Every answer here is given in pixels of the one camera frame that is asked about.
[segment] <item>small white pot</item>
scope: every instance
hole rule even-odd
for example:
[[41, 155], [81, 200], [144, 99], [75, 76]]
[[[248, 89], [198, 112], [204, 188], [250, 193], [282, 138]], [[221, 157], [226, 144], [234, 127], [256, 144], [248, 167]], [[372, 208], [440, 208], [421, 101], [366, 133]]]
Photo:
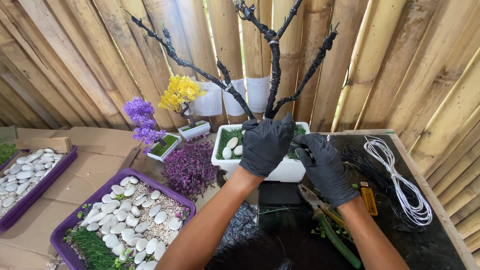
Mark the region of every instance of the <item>small white pot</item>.
[[[147, 155], [155, 160], [159, 160], [161, 162], [165, 162], [165, 159], [167, 158], [168, 154], [170, 154], [170, 152], [172, 152], [173, 150], [177, 149], [180, 144], [181, 144], [181, 137], [180, 136], [177, 136], [175, 134], [172, 134], [172, 133], [167, 133], [167, 135], [170, 135], [170, 136], [174, 136], [174, 137], [177, 137], [177, 141], [175, 141], [171, 146], [170, 148], [165, 151], [165, 153], [163, 153], [163, 155], [161, 157], [157, 156], [157, 155], [154, 155], [152, 153], [147, 153]], [[159, 143], [155, 143], [152, 145], [152, 149]]]
[[191, 128], [189, 130], [182, 131], [182, 129], [189, 128], [190, 126], [186, 125], [181, 128], [179, 128], [179, 133], [182, 135], [182, 137], [185, 140], [190, 140], [192, 138], [197, 137], [198, 135], [203, 135], [203, 134], [209, 134], [210, 133], [210, 123], [207, 121], [198, 121], [197, 126], [194, 128]]
[[[310, 128], [308, 128], [308, 124], [306, 122], [296, 122], [296, 124], [302, 126], [306, 130], [306, 134], [310, 133]], [[215, 146], [213, 148], [212, 164], [220, 166], [220, 168], [227, 171], [227, 178], [229, 178], [233, 171], [239, 166], [240, 160], [218, 160], [216, 158], [220, 136], [223, 130], [231, 131], [235, 128], [241, 128], [241, 126], [241, 124], [222, 125], [218, 128], [218, 134], [216, 136]], [[305, 168], [301, 161], [283, 159], [279, 166], [267, 178], [265, 178], [265, 180], [298, 183], [302, 180], [304, 175]]]

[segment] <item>green pliers handle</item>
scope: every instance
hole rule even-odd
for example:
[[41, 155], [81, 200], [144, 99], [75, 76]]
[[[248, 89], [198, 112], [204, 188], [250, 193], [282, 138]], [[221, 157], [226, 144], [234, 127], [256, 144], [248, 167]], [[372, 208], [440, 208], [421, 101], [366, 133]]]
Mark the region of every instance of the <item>green pliers handle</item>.
[[342, 242], [342, 240], [338, 238], [332, 227], [330, 227], [330, 224], [325, 218], [325, 214], [322, 212], [322, 210], [315, 210], [313, 212], [313, 219], [317, 220], [320, 223], [328, 239], [330, 239], [333, 245], [353, 265], [353, 267], [355, 267], [356, 269], [360, 269], [361, 261], [357, 259], [357, 257], [348, 249], [348, 247]]

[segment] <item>forearm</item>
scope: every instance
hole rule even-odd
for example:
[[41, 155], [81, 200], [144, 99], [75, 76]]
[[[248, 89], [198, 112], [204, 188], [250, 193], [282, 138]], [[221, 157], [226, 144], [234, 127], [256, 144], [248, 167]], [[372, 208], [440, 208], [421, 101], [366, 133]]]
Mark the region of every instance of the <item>forearm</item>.
[[368, 270], [408, 270], [398, 251], [365, 208], [360, 196], [338, 207]]
[[213, 255], [240, 204], [262, 180], [239, 166], [168, 246], [155, 270], [202, 269]]

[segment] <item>yellow lighter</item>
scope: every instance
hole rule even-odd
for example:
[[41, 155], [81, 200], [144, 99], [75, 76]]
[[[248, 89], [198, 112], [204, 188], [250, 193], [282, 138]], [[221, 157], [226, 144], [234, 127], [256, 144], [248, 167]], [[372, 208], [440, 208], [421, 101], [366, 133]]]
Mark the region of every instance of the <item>yellow lighter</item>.
[[367, 208], [368, 212], [372, 216], [378, 215], [372, 189], [368, 187], [367, 182], [360, 182], [360, 186], [362, 187], [360, 189], [361, 197], [363, 198], [363, 202], [365, 203], [365, 207]]

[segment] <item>black glove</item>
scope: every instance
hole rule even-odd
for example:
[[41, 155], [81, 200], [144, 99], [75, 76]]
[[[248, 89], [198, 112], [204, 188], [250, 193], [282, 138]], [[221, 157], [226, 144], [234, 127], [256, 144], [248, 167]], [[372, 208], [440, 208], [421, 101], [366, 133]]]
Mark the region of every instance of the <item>black glove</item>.
[[258, 177], [267, 177], [283, 160], [293, 139], [295, 122], [292, 114], [280, 120], [265, 119], [260, 123], [252, 119], [241, 127], [243, 153], [240, 161], [247, 171]]
[[295, 134], [293, 142], [307, 145], [313, 158], [302, 148], [295, 151], [307, 171], [308, 178], [333, 207], [338, 207], [360, 194], [347, 180], [340, 153], [319, 133]]

